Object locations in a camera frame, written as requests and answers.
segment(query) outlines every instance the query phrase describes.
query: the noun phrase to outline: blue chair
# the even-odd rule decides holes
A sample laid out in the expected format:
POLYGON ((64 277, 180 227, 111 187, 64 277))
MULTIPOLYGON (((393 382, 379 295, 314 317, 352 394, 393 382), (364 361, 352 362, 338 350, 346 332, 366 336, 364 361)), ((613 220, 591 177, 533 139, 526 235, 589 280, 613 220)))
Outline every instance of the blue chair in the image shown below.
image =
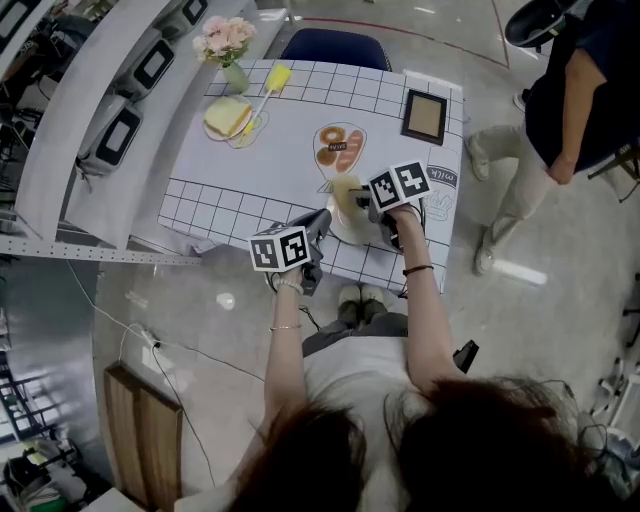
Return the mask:
POLYGON ((378 41, 362 34, 338 30, 319 28, 298 30, 280 58, 333 62, 391 71, 387 54, 384 53, 378 41))

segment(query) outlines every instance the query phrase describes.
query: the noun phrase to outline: bracelet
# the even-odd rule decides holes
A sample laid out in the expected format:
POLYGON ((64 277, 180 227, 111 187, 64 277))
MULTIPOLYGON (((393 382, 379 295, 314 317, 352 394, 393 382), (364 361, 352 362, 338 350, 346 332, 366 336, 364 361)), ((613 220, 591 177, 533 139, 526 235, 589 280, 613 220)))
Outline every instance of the bracelet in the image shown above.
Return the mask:
POLYGON ((298 325, 279 325, 278 327, 269 327, 269 330, 271 332, 273 332, 273 331, 277 331, 279 329, 300 329, 300 327, 302 327, 301 324, 298 324, 298 325))
POLYGON ((294 283, 293 281, 287 281, 286 279, 280 279, 280 278, 274 279, 274 281, 273 281, 273 286, 276 287, 276 290, 282 284, 285 285, 285 286, 289 286, 290 288, 293 288, 300 295, 302 295, 304 293, 304 291, 302 290, 302 286, 300 286, 298 283, 294 283))
POLYGON ((413 268, 410 268, 408 270, 403 270, 402 271, 402 275, 404 277, 407 277, 409 274, 413 274, 414 272, 417 272, 418 270, 424 270, 426 268, 430 268, 431 270, 433 270, 433 265, 418 265, 417 267, 413 267, 413 268))

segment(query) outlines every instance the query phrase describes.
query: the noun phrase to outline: yellow spatula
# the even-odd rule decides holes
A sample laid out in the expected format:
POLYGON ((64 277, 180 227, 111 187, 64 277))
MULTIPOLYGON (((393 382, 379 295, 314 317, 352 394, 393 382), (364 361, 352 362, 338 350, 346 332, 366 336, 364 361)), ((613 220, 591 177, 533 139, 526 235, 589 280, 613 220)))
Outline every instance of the yellow spatula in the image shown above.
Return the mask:
POLYGON ((260 112, 262 112, 264 104, 269 99, 269 96, 271 96, 271 93, 273 91, 279 91, 280 89, 282 89, 287 83, 287 80, 289 80, 290 76, 291 70, 289 68, 284 67, 282 64, 276 64, 274 66, 273 70, 267 77, 267 94, 265 94, 262 103, 260 103, 258 110, 256 110, 255 114, 253 114, 253 117, 251 118, 251 121, 249 121, 249 124, 247 124, 247 126, 245 126, 245 129, 242 131, 242 138, 239 141, 238 146, 242 146, 244 138, 250 135, 253 131, 253 125, 260 115, 260 112))

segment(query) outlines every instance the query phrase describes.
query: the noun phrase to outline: yellow brush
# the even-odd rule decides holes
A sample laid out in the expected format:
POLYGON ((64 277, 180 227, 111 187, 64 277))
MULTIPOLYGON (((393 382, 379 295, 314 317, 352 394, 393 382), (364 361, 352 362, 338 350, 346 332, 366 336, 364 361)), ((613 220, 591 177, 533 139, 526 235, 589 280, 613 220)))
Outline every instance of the yellow brush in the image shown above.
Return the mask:
POLYGON ((256 110, 256 113, 253 114, 253 117, 251 118, 251 121, 249 121, 249 124, 247 124, 245 129, 242 131, 243 139, 248 135, 250 135, 251 132, 253 131, 253 125, 256 119, 258 118, 258 116, 260 115, 260 112, 262 112, 262 108, 264 107, 264 104, 269 99, 269 96, 271 96, 271 93, 273 91, 279 91, 280 89, 282 89, 287 83, 287 80, 289 80, 290 76, 291 76, 291 70, 289 68, 284 67, 282 64, 276 64, 274 66, 273 70, 267 77, 267 94, 262 100, 262 103, 260 103, 260 106, 258 107, 258 110, 256 110))
POLYGON ((346 174, 333 178, 331 180, 333 186, 333 198, 338 205, 338 209, 344 213, 350 220, 355 220, 360 212, 360 208, 354 200, 349 197, 350 190, 360 190, 360 178, 346 174))

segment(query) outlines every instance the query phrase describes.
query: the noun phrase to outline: screen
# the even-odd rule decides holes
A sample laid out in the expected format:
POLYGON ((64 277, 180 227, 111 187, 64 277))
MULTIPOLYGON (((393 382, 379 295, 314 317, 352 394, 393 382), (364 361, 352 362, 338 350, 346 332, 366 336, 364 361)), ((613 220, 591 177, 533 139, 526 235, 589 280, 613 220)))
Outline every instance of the screen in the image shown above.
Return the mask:
POLYGON ((122 146, 122 143, 124 142, 125 137, 129 133, 129 130, 130 128, 128 125, 124 124, 122 121, 118 121, 118 124, 111 133, 111 137, 109 137, 109 140, 105 143, 107 149, 118 152, 120 150, 120 147, 122 146))
POLYGON ((26 5, 20 3, 13 5, 0 20, 0 37, 7 37, 25 12, 27 12, 26 5))
POLYGON ((413 97, 409 130, 433 137, 439 135, 442 104, 420 96, 413 97))
POLYGON ((149 59, 149 62, 147 62, 147 64, 143 68, 144 72, 148 76, 155 76, 155 74, 158 72, 162 64, 164 64, 164 61, 165 61, 165 58, 163 57, 163 55, 160 52, 156 52, 153 55, 153 57, 149 59))
POLYGON ((193 16, 194 18, 198 16, 198 14, 200 13, 200 9, 201 9, 200 2, 198 2, 197 0, 194 0, 189 6, 189 12, 191 13, 191 16, 193 16))

